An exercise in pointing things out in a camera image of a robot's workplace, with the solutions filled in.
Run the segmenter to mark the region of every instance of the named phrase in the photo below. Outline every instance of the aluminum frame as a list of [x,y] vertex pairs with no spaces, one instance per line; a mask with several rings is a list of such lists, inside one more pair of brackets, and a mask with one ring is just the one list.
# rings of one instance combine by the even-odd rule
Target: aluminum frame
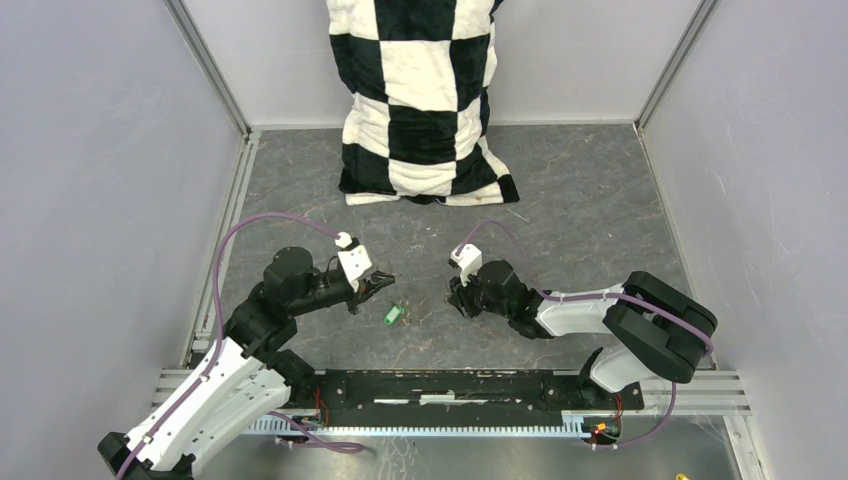
[[761,443],[756,435],[754,417],[724,417],[730,436],[730,446],[742,480],[769,480],[772,478],[768,463],[762,456]]
[[247,137],[251,132],[250,124],[247,122],[241,108],[239,108],[233,92],[230,90],[227,81],[224,80],[224,76],[221,74],[221,70],[215,63],[215,59],[212,58],[209,47],[203,41],[203,37],[200,35],[200,31],[191,18],[191,14],[185,3],[183,0],[164,0],[164,3],[177,23],[177,27],[179,27],[180,32],[183,34],[186,43],[188,43],[191,53],[197,59],[201,70],[203,70],[203,73],[206,75],[209,83],[212,84],[212,88],[224,105],[224,109],[227,111],[227,115],[232,120],[233,125],[235,125],[236,129],[243,136]]
[[[208,267],[206,269],[203,287],[195,299],[191,329],[186,336],[185,346],[183,348],[185,356],[182,366],[188,365],[192,354],[202,354],[209,349],[208,339],[215,321],[215,307],[212,302],[212,268],[215,262],[215,250],[227,233],[227,230],[238,223],[241,218],[244,199],[247,196],[247,186],[250,183],[250,175],[253,172],[253,162],[256,159],[256,151],[259,148],[259,137],[261,135],[261,131],[250,134],[233,172],[233,181],[230,184],[227,201],[224,204],[223,213],[218,223],[215,244],[212,246],[212,250],[208,255]],[[227,274],[232,245],[232,242],[230,242],[224,250],[224,256],[221,259],[220,280],[222,283]]]
[[666,92],[668,92],[668,88],[671,86],[671,83],[680,71],[680,67],[683,65],[686,57],[688,57],[689,53],[692,51],[692,46],[698,39],[701,31],[703,31],[704,25],[710,19],[710,16],[713,11],[715,11],[715,7],[718,3],[719,0],[701,0],[698,4],[698,8],[695,9],[695,13],[692,15],[692,18],[689,20],[689,24],[686,25],[686,29],[683,31],[683,36],[681,36],[680,40],[677,42],[677,46],[674,48],[668,62],[666,62],[665,68],[663,68],[663,71],[660,74],[660,78],[657,79],[657,83],[654,85],[653,90],[651,90],[651,94],[648,95],[648,100],[645,102],[645,106],[642,107],[642,111],[639,112],[639,116],[634,122],[637,131],[641,132],[648,122],[651,121],[651,117],[653,117],[654,113],[657,111],[657,107],[663,97],[665,97]]
[[[153,396],[153,408],[158,408],[188,378],[191,370],[166,369],[159,377],[159,384]],[[557,375],[577,375],[573,370],[560,370]],[[645,408],[637,411],[625,411],[627,416],[655,416],[665,412],[671,394],[671,383],[654,377],[640,382],[643,388]],[[584,417],[609,416],[613,411],[603,410],[563,410],[563,415]],[[742,388],[739,375],[725,370],[697,370],[692,382],[678,384],[677,402],[674,416],[750,416],[751,408]]]

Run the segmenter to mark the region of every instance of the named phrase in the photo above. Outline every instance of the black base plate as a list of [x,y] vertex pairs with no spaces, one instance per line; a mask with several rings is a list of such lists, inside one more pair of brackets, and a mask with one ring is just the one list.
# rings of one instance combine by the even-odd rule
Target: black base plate
[[[616,410],[614,394],[598,392],[584,377],[553,370],[328,370],[309,385],[308,395],[286,408],[315,408],[314,392],[320,389],[331,426],[560,426],[562,410]],[[439,403],[433,395],[455,400]],[[625,410],[645,407],[638,383],[621,397]]]

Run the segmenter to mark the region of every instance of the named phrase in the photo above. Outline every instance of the gray mat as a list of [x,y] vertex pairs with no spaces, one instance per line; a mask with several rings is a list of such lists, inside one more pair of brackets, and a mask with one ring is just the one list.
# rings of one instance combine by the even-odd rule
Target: gray mat
[[[351,316],[344,306],[298,319],[289,346],[316,368],[579,368],[611,339],[575,335],[527,340],[489,314],[465,319],[445,303],[451,248],[485,218],[512,227],[544,288],[593,290],[647,270],[686,289],[656,187],[632,127],[493,127],[489,144],[512,170],[521,202],[482,207],[421,206],[408,201],[347,207],[337,190],[341,131],[264,132],[242,217],[279,210],[347,231],[377,266],[400,274]],[[496,227],[474,243],[486,259],[520,255]],[[225,313],[262,278],[280,248],[300,245],[323,268],[336,251],[328,237],[291,221],[248,227],[235,239],[224,285]],[[527,281],[526,270],[519,269]],[[402,320],[382,319],[398,302]]]

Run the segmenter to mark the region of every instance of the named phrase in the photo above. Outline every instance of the enclosure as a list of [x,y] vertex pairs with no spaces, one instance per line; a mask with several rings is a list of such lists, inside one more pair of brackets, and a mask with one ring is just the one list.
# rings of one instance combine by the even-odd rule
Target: enclosure
[[[399,274],[358,316],[298,319],[288,346],[319,369],[570,372],[610,345],[528,340],[445,301],[449,254],[486,218],[515,231],[545,288],[646,270],[692,295],[718,317],[716,352],[668,426],[621,451],[386,435],[356,437],[374,453],[348,456],[244,435],[200,479],[836,477],[846,20],[848,6],[821,0],[507,0],[487,138],[521,200],[347,206],[351,100],[325,2],[6,5],[2,476],[111,478],[98,441],[136,425],[210,347],[223,233],[286,211],[355,233]],[[520,263],[496,229],[475,244]],[[290,245],[317,263],[337,250],[293,222],[245,229],[222,266],[227,314]],[[389,326],[393,304],[405,313]],[[628,435],[665,411],[668,386],[650,385]]]

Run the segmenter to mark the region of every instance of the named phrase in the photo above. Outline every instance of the checkered pillow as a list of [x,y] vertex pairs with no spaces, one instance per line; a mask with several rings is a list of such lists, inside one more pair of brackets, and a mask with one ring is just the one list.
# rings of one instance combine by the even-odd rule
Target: checkered pillow
[[486,143],[502,1],[327,0],[330,44],[353,94],[339,183],[348,205],[518,201]]

